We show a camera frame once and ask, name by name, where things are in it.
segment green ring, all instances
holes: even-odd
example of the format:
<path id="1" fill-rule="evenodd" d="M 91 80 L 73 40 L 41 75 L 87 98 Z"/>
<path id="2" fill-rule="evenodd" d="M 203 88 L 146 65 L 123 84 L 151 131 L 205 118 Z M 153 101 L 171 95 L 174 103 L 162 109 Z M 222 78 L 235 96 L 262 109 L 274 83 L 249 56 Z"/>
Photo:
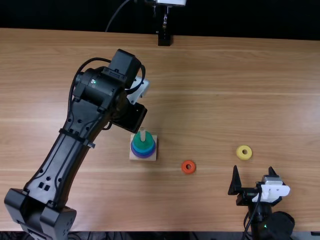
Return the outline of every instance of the green ring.
<path id="1" fill-rule="evenodd" d="M 141 141 L 140 132 L 138 132 L 133 138 L 133 144 L 137 149 L 145 150 L 150 148 L 154 144 L 154 138 L 150 132 L 145 132 L 145 141 Z"/>

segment white bracket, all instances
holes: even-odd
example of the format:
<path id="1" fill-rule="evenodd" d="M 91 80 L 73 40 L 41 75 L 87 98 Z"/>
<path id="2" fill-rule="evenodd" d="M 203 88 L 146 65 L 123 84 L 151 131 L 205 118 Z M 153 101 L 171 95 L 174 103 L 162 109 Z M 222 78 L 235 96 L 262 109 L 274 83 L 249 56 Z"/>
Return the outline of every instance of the white bracket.
<path id="1" fill-rule="evenodd" d="M 139 85 L 141 82 L 141 77 L 136 76 L 135 81 L 133 81 L 131 89 Z M 144 95 L 146 95 L 147 90 L 149 89 L 150 82 L 147 79 L 143 80 L 143 84 L 140 85 L 140 87 L 132 94 L 126 96 L 126 98 L 129 100 L 129 102 L 134 105 L 139 98 L 142 98 Z"/>
<path id="2" fill-rule="evenodd" d="M 265 203 L 273 203 L 279 197 L 285 197 L 290 192 L 290 187 L 287 185 L 281 184 L 262 184 L 262 195 L 261 195 L 261 202 Z M 258 196 L 255 196 L 252 199 L 252 202 L 256 203 L 258 201 Z"/>

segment black background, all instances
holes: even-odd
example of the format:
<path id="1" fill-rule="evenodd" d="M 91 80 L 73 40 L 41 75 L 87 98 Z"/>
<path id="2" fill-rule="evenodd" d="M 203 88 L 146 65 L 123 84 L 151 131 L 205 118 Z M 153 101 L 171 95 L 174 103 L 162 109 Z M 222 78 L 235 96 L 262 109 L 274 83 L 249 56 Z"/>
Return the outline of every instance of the black background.
<path id="1" fill-rule="evenodd" d="M 0 0 L 0 27 L 103 32 L 124 0 Z M 187 0 L 170 11 L 174 35 L 320 39 L 318 0 Z M 153 9 L 132 0 L 109 32 L 154 34 Z"/>

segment blue ring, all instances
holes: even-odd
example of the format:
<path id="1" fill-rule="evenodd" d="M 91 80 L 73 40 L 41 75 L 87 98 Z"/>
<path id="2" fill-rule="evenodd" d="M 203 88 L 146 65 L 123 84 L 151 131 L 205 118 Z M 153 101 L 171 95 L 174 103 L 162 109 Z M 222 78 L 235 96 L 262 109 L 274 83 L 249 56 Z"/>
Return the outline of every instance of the blue ring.
<path id="1" fill-rule="evenodd" d="M 135 156 L 137 156 L 138 158 L 146 159 L 146 158 L 152 156 L 152 154 L 154 154 L 154 152 L 156 151 L 156 144 L 153 145 L 152 151 L 150 151 L 148 154 L 140 154 L 139 152 L 137 152 L 137 151 L 133 148 L 133 142 L 131 142 L 131 151 L 132 151 L 133 154 L 134 154 Z"/>
<path id="2" fill-rule="evenodd" d="M 141 150 L 141 149 L 137 148 L 136 145 L 134 144 L 134 141 L 132 141 L 132 146 L 133 146 L 134 150 L 137 153 L 142 154 L 142 155 L 152 151 L 152 149 L 154 148 L 155 144 L 156 144 L 155 140 L 153 140 L 153 144 L 151 145 L 151 147 L 149 147 L 149 148 L 147 148 L 145 150 Z"/>

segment wooden base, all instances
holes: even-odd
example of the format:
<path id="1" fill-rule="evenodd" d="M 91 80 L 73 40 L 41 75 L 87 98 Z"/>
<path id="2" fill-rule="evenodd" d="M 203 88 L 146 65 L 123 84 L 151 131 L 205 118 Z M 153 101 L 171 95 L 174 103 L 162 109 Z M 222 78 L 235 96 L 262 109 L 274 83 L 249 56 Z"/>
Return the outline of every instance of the wooden base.
<path id="1" fill-rule="evenodd" d="M 137 157 L 132 151 L 131 151 L 131 142 L 133 141 L 135 137 L 135 134 L 131 134 L 131 138 L 130 138 L 130 145 L 129 145 L 129 149 L 130 149 L 130 153 L 129 153 L 129 160 L 134 160 L 134 161 L 156 161 L 157 160 L 157 148 L 158 148 L 158 144 L 157 144 L 157 135 L 152 135 L 153 140 L 155 142 L 155 151 L 154 153 L 147 158 L 140 158 Z"/>

